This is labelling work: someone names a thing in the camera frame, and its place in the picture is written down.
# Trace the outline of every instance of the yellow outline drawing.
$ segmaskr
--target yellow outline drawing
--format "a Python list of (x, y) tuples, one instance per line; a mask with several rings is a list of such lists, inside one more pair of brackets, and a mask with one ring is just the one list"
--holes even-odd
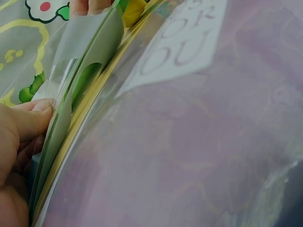
[(15, 91), (15, 88), (11, 89), (5, 96), (3, 96), (3, 98), (0, 99), (0, 103), (6, 105), (8, 107), (15, 106), (16, 104), (14, 104), (10, 101), (10, 97), (12, 96), (14, 91)]
[(9, 0), (8, 2), (4, 3), (2, 6), (0, 6), (0, 11), (5, 9), (6, 7), (14, 4), (15, 2), (17, 2), (18, 0)]
[[(13, 4), (14, 1), (17, 1), (17, 0), (11, 0), (9, 1), (10, 4)], [(9, 22), (8, 24), (5, 24), (3, 26), (0, 27), (0, 34), (9, 30), (10, 28), (13, 28), (13, 27), (18, 27), (18, 26), (26, 26), (26, 27), (36, 27), (36, 28), (39, 28), (39, 33), (41, 34), (42, 36), (42, 41), (37, 49), (37, 58), (34, 62), (34, 68), (36, 70), (36, 75), (42, 73), (43, 71), (43, 65), (42, 65), (42, 58), (44, 56), (44, 53), (45, 53), (45, 45), (47, 44), (48, 40), (49, 40), (49, 33), (45, 27), (44, 24), (40, 23), (40, 22), (37, 22), (37, 21), (33, 21), (33, 20), (29, 20), (29, 19), (18, 19), (18, 20), (14, 20), (14, 21), (11, 21)], [(6, 103), (7, 104), (11, 104), (10, 102), (10, 97), (12, 95), (12, 91), (14, 89), (10, 90), (4, 97), (5, 97), (5, 100), (6, 100)]]

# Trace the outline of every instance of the transparent plastic folder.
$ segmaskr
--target transparent plastic folder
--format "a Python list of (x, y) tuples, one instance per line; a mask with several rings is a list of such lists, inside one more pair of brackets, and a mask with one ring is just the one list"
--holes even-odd
[(136, 27), (37, 223), (274, 227), (302, 197), (300, 1), (229, 0), (208, 67), (124, 89), (182, 3)]
[[(116, 5), (96, 13), (93, 16), (76, 17), (66, 26), (62, 36), (65, 49), (58, 48), (54, 58), (49, 80), (39, 88), (34, 98), (54, 98), (53, 117), (46, 135), (45, 144), (40, 154), (33, 157), (33, 166), (28, 186), (31, 190), (29, 203), (30, 216), (45, 183), (48, 172), (68, 132), (71, 117), (77, 103), (113, 57), (123, 37), (122, 15)], [(69, 43), (77, 35), (76, 28), (87, 25), (82, 36), (78, 34), (75, 43)]]

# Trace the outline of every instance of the hand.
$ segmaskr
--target hand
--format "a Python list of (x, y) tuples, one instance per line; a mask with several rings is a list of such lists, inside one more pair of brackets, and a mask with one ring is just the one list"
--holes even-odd
[(70, 18), (99, 14), (113, 2), (114, 0), (70, 0)]
[(49, 100), (36, 100), (12, 108), (0, 104), (1, 227), (27, 227), (29, 224), (24, 175), (33, 153), (42, 149), (41, 135), (51, 115)]

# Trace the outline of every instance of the yellow edge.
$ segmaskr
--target yellow edge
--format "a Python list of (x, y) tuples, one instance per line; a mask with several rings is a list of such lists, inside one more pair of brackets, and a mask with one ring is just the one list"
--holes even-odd
[(119, 62), (120, 58), (124, 54), (125, 50), (129, 46), (129, 44), (132, 42), (132, 40), (135, 38), (135, 36), (138, 34), (139, 30), (142, 28), (144, 23), (146, 22), (147, 18), (150, 14), (146, 15), (144, 18), (142, 18), (133, 28), (129, 30), (129, 33), (126, 34), (122, 44), (120, 45), (120, 50), (116, 53), (116, 55), (113, 57), (112, 61), (109, 63), (109, 65), (105, 68), (105, 70), (101, 73), (101, 75), (93, 81), (93, 83), (88, 88), (87, 93), (84, 95), (83, 100), (81, 101), (79, 107), (75, 111), (72, 120), (71, 120), (71, 126), (67, 133), (67, 136), (65, 138), (65, 141), (62, 145), (62, 147), (59, 150), (59, 153), (52, 165), (52, 168), (48, 174), (48, 177), (46, 179), (46, 182), (43, 186), (41, 195), (39, 197), (37, 206), (35, 208), (34, 212), (34, 222), (36, 223), (39, 217), (39, 214), (42, 210), (42, 207), (44, 205), (45, 199), (49, 193), (49, 190), (52, 187), (53, 181), (57, 175), (57, 172), (61, 166), (61, 163), (64, 160), (64, 157), (68, 151), (68, 148), (70, 147), (73, 138), (75, 137), (78, 129), (80, 128), (84, 118), (86, 117), (86, 114), (88, 113), (90, 107), (92, 106), (93, 102), (97, 98), (99, 91), (104, 86), (105, 82), (107, 81), (108, 77), (110, 76), (110, 73), (113, 71), (117, 63)]

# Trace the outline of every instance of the red dot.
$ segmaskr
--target red dot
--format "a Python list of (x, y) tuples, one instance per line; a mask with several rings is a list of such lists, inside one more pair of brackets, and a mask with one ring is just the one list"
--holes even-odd
[(40, 10), (45, 12), (45, 11), (49, 10), (50, 7), (51, 7), (51, 4), (47, 1), (45, 1), (40, 5)]

